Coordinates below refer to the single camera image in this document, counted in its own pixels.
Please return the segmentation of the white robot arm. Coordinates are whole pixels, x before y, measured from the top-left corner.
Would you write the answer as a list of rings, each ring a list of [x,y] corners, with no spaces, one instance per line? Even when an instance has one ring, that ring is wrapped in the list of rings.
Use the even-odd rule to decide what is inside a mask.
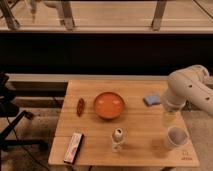
[[[209,78],[209,71],[202,65],[192,65],[169,74],[167,89],[161,96],[165,126],[172,124],[187,101],[213,117],[213,90],[205,84]]]

